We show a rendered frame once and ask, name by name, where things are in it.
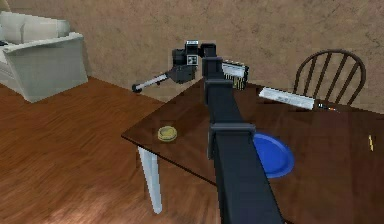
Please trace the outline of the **white black striped box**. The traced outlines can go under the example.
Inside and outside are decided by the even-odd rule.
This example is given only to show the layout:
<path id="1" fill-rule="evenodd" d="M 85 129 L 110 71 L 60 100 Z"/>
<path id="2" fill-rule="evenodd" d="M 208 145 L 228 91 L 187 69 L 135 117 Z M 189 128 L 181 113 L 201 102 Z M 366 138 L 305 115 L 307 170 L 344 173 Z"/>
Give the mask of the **white black striped box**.
<path id="1" fill-rule="evenodd" d="M 224 60 L 222 70 L 226 79 L 233 81 L 233 88 L 244 90 L 248 81 L 249 67 L 244 63 Z"/>

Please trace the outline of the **white sofa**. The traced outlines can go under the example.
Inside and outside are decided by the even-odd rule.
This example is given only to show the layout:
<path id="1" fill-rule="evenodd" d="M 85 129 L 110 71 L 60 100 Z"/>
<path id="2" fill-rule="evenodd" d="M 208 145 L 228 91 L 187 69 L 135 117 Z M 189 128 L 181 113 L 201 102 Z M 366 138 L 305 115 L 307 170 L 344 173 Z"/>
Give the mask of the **white sofa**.
<path id="1" fill-rule="evenodd" d="M 87 81 L 83 36 L 67 21 L 0 12 L 0 84 L 33 103 Z"/>

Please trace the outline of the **brass round compass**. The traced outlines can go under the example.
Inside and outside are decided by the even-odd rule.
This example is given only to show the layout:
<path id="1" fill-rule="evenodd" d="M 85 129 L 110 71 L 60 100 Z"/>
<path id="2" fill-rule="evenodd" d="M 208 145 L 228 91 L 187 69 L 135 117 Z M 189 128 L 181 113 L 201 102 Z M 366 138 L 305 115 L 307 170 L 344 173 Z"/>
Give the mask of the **brass round compass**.
<path id="1" fill-rule="evenodd" d="M 160 141 L 171 142 L 177 138 L 177 130 L 172 126 L 163 126 L 158 130 L 157 137 Z"/>

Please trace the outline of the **dark wooden chair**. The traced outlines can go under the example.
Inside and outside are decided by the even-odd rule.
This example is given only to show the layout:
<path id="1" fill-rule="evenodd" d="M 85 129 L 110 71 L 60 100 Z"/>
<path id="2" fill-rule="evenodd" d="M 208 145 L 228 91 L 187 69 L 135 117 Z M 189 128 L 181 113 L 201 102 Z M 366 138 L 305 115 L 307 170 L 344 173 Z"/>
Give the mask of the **dark wooden chair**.
<path id="1" fill-rule="evenodd" d="M 366 83 L 362 59 L 344 49 L 325 49 L 298 67 L 292 91 L 319 102 L 351 106 Z"/>

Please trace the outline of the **blue plate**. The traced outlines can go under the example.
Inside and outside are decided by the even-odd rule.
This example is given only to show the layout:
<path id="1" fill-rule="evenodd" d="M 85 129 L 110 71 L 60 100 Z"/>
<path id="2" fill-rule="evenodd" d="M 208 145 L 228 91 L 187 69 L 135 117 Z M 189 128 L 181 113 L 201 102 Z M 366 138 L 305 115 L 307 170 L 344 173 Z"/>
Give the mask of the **blue plate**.
<path id="1" fill-rule="evenodd" d="M 293 170 L 293 153 L 281 140 L 258 132 L 254 135 L 253 142 L 268 178 L 280 178 Z"/>

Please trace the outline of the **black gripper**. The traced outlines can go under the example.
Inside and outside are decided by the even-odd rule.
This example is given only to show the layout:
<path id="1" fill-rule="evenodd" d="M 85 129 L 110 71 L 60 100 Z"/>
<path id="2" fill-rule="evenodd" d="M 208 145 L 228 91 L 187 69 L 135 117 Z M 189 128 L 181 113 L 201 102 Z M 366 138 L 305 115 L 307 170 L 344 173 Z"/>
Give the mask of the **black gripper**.
<path id="1" fill-rule="evenodd" d="M 178 84 L 184 84 L 195 78 L 198 66 L 198 56 L 188 55 L 185 49 L 174 49 L 172 51 L 172 68 L 166 73 L 155 76 L 141 84 L 133 84 L 131 89 L 134 93 L 140 93 L 144 88 L 157 84 L 170 78 Z"/>

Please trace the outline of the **brown wooden table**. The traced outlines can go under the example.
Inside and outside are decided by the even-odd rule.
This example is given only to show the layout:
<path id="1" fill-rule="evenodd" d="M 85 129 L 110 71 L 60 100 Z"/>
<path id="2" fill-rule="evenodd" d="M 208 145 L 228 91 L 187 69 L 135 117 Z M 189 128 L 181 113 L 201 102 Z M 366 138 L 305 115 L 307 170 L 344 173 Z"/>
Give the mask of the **brown wooden table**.
<path id="1" fill-rule="evenodd" d="M 291 173 L 272 180 L 283 216 L 294 224 L 384 224 L 384 115 L 345 105 L 304 110 L 266 100 L 250 84 L 234 94 L 243 118 L 293 152 Z M 185 171 L 214 183 L 207 158 L 209 112 L 197 82 L 123 133 Z M 172 126 L 177 138 L 160 141 Z M 370 151 L 368 135 L 374 151 Z"/>

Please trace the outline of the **white long box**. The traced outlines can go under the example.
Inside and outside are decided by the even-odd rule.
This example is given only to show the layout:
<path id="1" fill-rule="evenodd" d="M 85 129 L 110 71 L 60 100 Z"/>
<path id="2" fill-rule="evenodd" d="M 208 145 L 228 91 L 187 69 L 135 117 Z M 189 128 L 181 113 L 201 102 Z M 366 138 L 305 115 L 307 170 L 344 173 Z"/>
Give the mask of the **white long box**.
<path id="1" fill-rule="evenodd" d="M 278 101 L 281 103 L 286 103 L 292 106 L 312 110 L 315 104 L 315 100 L 310 97 L 305 97 L 301 95 L 296 95 L 289 92 L 284 92 L 281 90 L 264 87 L 259 93 L 260 97 Z"/>

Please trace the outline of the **small black pen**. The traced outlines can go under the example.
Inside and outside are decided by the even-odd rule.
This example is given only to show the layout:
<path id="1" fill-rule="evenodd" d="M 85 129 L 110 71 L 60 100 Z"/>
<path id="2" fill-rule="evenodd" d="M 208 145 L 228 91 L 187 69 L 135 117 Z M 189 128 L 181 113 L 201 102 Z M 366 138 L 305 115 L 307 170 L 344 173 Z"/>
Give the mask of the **small black pen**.
<path id="1" fill-rule="evenodd" d="M 328 111 L 336 111 L 336 112 L 338 112 L 338 110 L 336 108 L 329 107 L 329 106 L 327 106 L 325 104 L 322 104 L 322 103 L 318 104 L 318 108 L 324 109 L 324 110 L 328 110 Z"/>

